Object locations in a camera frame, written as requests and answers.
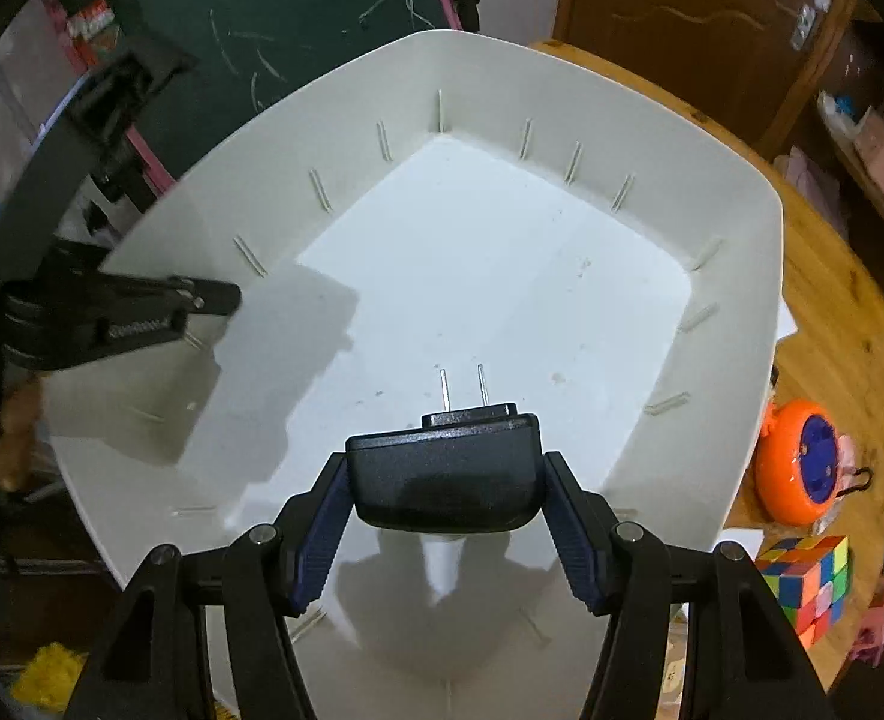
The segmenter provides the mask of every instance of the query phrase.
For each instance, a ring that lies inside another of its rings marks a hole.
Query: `blue gripper pad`
[[[546,499],[542,514],[549,525],[555,551],[562,562],[572,594],[582,601],[592,614],[602,607],[599,589],[597,552],[578,516],[572,501],[565,493],[558,473],[546,462]]]
[[[343,460],[325,491],[302,546],[296,553],[295,587],[288,596],[295,613],[304,613],[309,604],[322,595],[352,506],[349,469]]]

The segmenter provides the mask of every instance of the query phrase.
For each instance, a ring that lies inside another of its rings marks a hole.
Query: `white plastic bin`
[[[47,380],[59,462],[119,581],[160,542],[271,521],[349,435],[441,410],[440,367],[453,408],[479,404],[480,362],[490,399],[536,413],[583,487],[708,548],[765,402],[781,204],[620,84],[431,31],[242,127],[105,269],[243,288],[231,322],[191,319],[198,343]],[[573,717],[604,630],[541,517],[469,538],[352,517],[317,606],[295,637],[321,718]]]

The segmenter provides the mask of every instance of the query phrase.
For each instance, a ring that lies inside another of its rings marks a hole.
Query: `door frame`
[[[835,50],[841,42],[842,35],[852,20],[853,11],[858,0],[832,0],[829,12],[819,20],[815,29],[813,47],[805,57],[781,101],[772,121],[768,124],[762,137],[754,143],[753,148],[767,160],[772,160],[780,153],[789,138],[789,133],[810,100],[818,91],[823,74],[828,69]],[[572,23],[572,11],[575,0],[558,0],[555,9],[555,23],[552,38],[566,43],[569,40],[569,27]]]

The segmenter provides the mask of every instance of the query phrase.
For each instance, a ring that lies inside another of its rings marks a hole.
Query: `black power adapter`
[[[377,528],[493,533],[545,498],[539,420],[514,403],[429,413],[422,427],[345,442],[359,517]]]

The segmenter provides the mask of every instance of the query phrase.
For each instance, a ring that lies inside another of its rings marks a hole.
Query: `orange round object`
[[[810,400],[792,400],[776,410],[774,425],[759,440],[755,456],[755,482],[768,513],[786,525],[810,525],[828,512],[835,500],[840,474],[834,471],[831,494],[817,502],[805,489],[800,455],[805,451],[802,431],[817,416],[829,425],[825,410]]]

